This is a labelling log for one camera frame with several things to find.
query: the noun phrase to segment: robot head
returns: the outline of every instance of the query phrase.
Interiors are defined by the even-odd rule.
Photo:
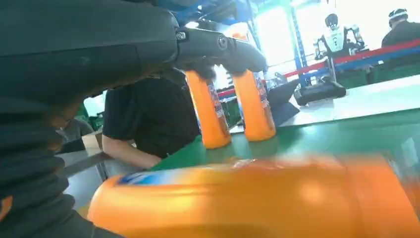
[[[394,23],[399,22],[401,20],[407,20],[408,13],[405,8],[398,8],[390,12],[388,17],[389,17],[389,27],[393,28],[395,27]]]
[[[327,18],[325,19],[325,24],[327,25],[327,27],[331,29],[336,28],[338,26],[337,14],[331,13],[330,15],[328,15]]]

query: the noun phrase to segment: black flexible hose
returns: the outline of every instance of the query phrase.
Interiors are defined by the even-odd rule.
[[[59,174],[64,161],[53,150],[61,137],[43,113],[18,114],[10,107],[17,101],[0,101],[10,103],[0,112],[0,200],[12,196],[12,207],[0,221],[0,237],[120,237],[72,210],[74,198],[63,194],[67,178]]]

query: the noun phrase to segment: blurred orange bottle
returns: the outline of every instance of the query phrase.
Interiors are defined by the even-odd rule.
[[[387,162],[366,161],[241,161],[113,177],[88,219],[127,238],[420,237]]]
[[[213,82],[202,79],[195,71],[186,74],[204,146],[214,149],[229,144],[231,137],[226,117]]]
[[[233,37],[247,40],[246,34],[236,33]],[[242,105],[246,138],[249,141],[261,141],[275,136],[275,125],[262,83],[263,74],[247,70],[242,76],[232,78],[236,96]]]

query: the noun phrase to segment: black t-shirt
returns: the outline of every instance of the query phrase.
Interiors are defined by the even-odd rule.
[[[420,23],[404,21],[392,29],[382,40],[382,47],[393,46],[420,39]],[[420,54],[391,59],[391,66],[399,66],[420,60]]]
[[[103,133],[113,139],[134,139],[139,150],[165,158],[200,131],[188,87],[181,88],[179,81],[146,78],[107,92]]]

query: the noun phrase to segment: green table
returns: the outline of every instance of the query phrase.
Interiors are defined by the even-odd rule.
[[[352,119],[277,128],[263,142],[248,142],[244,134],[232,135],[226,147],[206,150],[201,137],[169,156],[153,170],[223,162],[232,156],[262,158],[273,155],[327,153],[348,155],[381,153],[406,166],[416,167],[420,152],[420,109]]]

